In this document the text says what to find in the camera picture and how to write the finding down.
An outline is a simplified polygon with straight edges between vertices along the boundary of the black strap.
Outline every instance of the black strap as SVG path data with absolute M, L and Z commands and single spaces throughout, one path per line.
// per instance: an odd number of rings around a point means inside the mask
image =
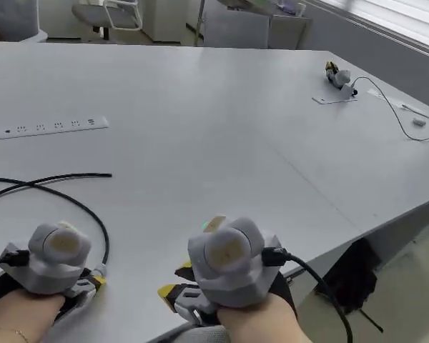
M 6 273 L 0 276 L 0 299 L 17 289 L 23 289 L 23 287 L 15 279 Z

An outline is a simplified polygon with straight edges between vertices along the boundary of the yellow trim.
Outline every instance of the yellow trim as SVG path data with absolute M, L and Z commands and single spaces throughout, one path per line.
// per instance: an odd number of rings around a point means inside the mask
M 174 308 L 172 307 L 172 305 L 169 303 L 169 301 L 167 300 L 167 295 L 170 294 L 170 292 L 173 290 L 173 288 L 176 286 L 176 284 L 166 284 L 165 286 L 159 288 L 157 290 L 158 295 L 162 298 L 162 300 L 164 300 L 165 304 L 167 304 L 167 306 L 174 312 L 176 313 L 176 311 L 174 310 Z
M 95 276 L 94 279 L 96 279 L 102 286 L 107 283 L 106 279 L 104 277 Z
M 178 269 L 181 269 L 181 268 L 192 268 L 192 263 L 191 263 L 191 261 L 187 261 L 187 262 L 185 262 L 184 264 L 182 264 L 180 267 L 178 267 L 177 268 L 177 270 Z

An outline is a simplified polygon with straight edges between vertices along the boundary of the small device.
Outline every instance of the small device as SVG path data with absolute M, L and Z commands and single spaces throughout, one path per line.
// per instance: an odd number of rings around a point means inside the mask
M 337 64 L 332 61 L 326 63 L 325 71 L 327 79 L 335 88 L 343 90 L 344 92 L 347 90 L 350 91 L 348 97 L 345 96 L 346 99 L 348 99 L 350 96 L 358 94 L 356 89 L 350 89 L 346 87 L 346 85 L 351 82 L 351 71 L 339 70 Z
M 105 283 L 106 267 L 85 267 L 89 239 L 65 222 L 39 225 L 28 242 L 10 242 L 1 253 L 5 274 L 0 277 L 0 298 L 14 289 L 33 294 L 66 297 L 56 320 L 87 305 Z
M 426 120 L 424 119 L 419 119 L 419 118 L 413 118 L 412 123 L 414 123 L 414 125 L 416 126 L 425 126 L 426 125 Z
M 262 263 L 261 253 L 267 247 L 281 247 L 281 243 L 276 235 L 261 232 L 251 219 L 217 216 L 203 233 L 189 239 L 190 263 L 183 269 L 191 274 L 181 274 L 182 269 L 175 273 L 197 286 L 167 285 L 159 295 L 173 311 L 197 325 L 207 324 L 204 314 L 215 313 L 219 306 L 259 304 L 280 270 Z

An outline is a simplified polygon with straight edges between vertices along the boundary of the gray chair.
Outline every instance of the gray chair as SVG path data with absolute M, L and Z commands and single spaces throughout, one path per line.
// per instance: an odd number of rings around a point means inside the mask
M 71 12 L 80 22 L 92 26 L 94 32 L 100 32 L 102 27 L 106 40 L 109 29 L 139 31 L 143 26 L 138 0 L 104 0 L 103 5 L 75 4 Z

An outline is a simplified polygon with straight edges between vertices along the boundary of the wall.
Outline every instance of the wall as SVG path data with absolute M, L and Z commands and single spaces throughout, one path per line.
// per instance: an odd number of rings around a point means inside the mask
M 307 4 L 314 19 L 303 49 L 328 50 L 429 105 L 429 56 Z

